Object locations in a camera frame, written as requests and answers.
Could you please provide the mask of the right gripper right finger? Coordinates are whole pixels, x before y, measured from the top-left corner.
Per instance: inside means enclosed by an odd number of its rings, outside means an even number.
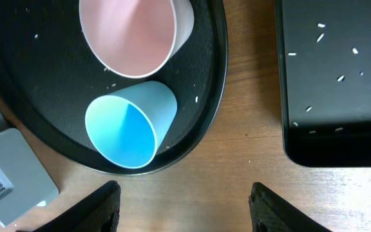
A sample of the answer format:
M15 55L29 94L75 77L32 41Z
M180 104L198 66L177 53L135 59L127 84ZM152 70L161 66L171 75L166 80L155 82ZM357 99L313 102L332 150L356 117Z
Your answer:
M252 185L249 209L253 232L329 232L260 182Z

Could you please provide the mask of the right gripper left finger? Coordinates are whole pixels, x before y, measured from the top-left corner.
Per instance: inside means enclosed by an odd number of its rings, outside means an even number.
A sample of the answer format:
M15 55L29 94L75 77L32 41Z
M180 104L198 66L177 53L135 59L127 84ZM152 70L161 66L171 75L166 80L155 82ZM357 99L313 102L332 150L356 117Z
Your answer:
M121 187L111 180L33 232L116 232Z

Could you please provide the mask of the blue cup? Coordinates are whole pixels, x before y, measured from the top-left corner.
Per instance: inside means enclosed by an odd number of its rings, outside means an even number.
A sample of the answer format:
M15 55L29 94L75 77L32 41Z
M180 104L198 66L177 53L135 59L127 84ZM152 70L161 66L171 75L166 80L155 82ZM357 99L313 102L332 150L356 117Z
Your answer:
M94 99L85 128L95 149L127 169L155 158L177 112L174 93L165 84L146 81Z

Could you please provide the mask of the pink cup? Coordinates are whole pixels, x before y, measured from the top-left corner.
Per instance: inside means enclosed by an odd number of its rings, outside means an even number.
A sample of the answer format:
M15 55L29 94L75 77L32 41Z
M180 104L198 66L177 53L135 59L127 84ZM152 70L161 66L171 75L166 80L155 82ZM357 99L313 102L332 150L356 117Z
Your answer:
M190 0L80 0L79 19L96 58L120 76L157 73L189 39Z

